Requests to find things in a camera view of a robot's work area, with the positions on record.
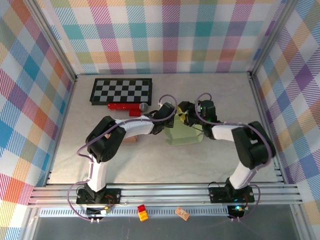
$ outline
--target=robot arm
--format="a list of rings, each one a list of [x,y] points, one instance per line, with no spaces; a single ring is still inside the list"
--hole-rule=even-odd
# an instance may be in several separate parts
[[[104,188],[106,187],[106,172],[111,160],[117,153],[123,139],[137,135],[156,135],[165,127],[173,128],[174,116],[166,121],[152,122],[150,120],[161,120],[169,117],[175,108],[170,103],[165,103],[159,110],[154,110],[144,116],[138,117],[137,121],[126,123],[126,120],[112,119],[105,116],[94,130],[86,138],[86,143],[103,134],[112,126],[124,122],[121,126],[116,127],[110,132],[109,138],[105,136],[89,145],[87,151],[93,159],[91,163],[92,177],[85,184],[85,189],[96,203],[104,196]]]
[[[203,119],[213,123],[220,123],[217,119],[216,108],[212,101],[202,101],[198,106],[200,115]],[[104,197],[108,161],[115,156],[123,139],[142,134],[156,135],[165,127],[173,128],[174,117],[161,122],[143,120],[159,120],[166,118],[174,111],[174,109],[175,108],[171,104],[165,103],[159,110],[152,111],[139,117],[138,119],[141,119],[141,121],[133,121],[118,126],[110,132],[109,138],[103,137],[89,145],[87,150],[93,158],[93,164],[91,166],[92,179],[85,185],[85,188],[96,203],[99,203],[101,198]],[[182,102],[179,104],[179,109],[184,113],[180,117],[185,125],[190,127],[193,124],[201,125],[204,135],[212,140],[227,140],[234,142],[240,162],[234,173],[226,180],[225,187],[223,190],[220,190],[220,192],[223,192],[228,201],[231,202],[238,196],[248,193],[248,190],[251,190],[249,183],[256,174],[257,168],[268,161],[268,151],[262,140],[248,127],[223,124],[213,126],[212,124],[202,122],[195,113],[194,103]],[[120,122],[123,122],[123,120],[114,120],[110,116],[104,117],[89,134],[86,143]],[[271,146],[272,156],[274,157],[276,149],[261,124],[254,121],[249,123],[249,125],[258,130],[267,140],[268,144]]]
[[[198,102],[197,110],[204,120],[218,123],[218,125],[201,121],[195,112],[194,103],[183,101],[179,104],[179,110],[182,112],[180,118],[185,125],[190,127],[193,124],[201,125],[204,135],[212,140],[234,142],[240,162],[234,173],[226,180],[224,190],[221,191],[231,202],[232,199],[237,199],[246,193],[250,189],[250,181],[257,173],[258,168],[263,167],[268,161],[268,150],[259,136],[249,127],[223,125],[217,118],[216,108],[211,100]],[[258,121],[251,122],[248,125],[255,128],[266,139],[271,147],[272,157],[274,157],[276,148],[262,125]]]

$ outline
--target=checkered wall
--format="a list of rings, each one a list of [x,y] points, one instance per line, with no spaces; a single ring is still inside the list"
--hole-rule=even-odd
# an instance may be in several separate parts
[[[0,0],[0,240],[18,238],[71,85],[23,0]]]
[[[281,0],[38,0],[79,74],[246,72]]]
[[[257,63],[257,59],[258,57],[260,56],[263,48],[265,47],[269,37],[270,37],[270,34],[273,32],[274,28],[275,28],[275,25],[276,25],[276,22],[278,20],[278,18],[280,17],[286,3],[287,3],[288,0],[281,0],[281,3],[279,5],[279,7],[277,8],[273,18],[272,18],[272,21],[270,22],[270,25],[269,27],[267,28],[261,42],[260,42],[260,45],[259,45],[259,48],[257,49],[257,51],[255,52],[255,55],[253,57],[253,61],[251,62],[251,65],[249,67],[249,71],[252,71],[255,64]]]
[[[320,239],[320,0],[300,0],[258,73],[290,183]]]

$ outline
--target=small red block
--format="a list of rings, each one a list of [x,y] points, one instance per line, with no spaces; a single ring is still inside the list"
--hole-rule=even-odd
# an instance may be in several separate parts
[[[144,204],[138,206],[138,212],[139,212],[139,213],[141,213],[141,212],[143,212],[143,211],[145,211],[145,210],[146,210],[146,207],[145,207]]]

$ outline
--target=white vent grille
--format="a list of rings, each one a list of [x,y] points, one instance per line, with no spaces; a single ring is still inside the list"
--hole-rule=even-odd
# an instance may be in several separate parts
[[[184,206],[183,209],[191,216],[226,216],[228,208],[226,206]],[[176,216],[176,207],[147,207],[147,213],[152,217]],[[77,213],[85,215],[85,210],[76,208]],[[40,211],[40,217],[77,217],[77,215],[68,207],[43,207]],[[136,207],[116,206],[110,213],[110,217],[138,217]]]

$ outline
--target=yellow object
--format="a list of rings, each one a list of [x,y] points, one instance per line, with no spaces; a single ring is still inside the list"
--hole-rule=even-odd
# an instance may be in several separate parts
[[[186,120],[186,112],[182,112],[182,110],[181,110],[181,108],[180,107],[178,107],[178,110],[177,110],[177,113],[178,113],[178,115],[179,115],[179,117],[180,117],[180,120],[181,120],[181,122],[185,122],[185,120]]]
[[[147,211],[141,211],[138,213],[139,215],[139,219],[141,222],[145,221],[148,219],[148,214],[147,214]]]

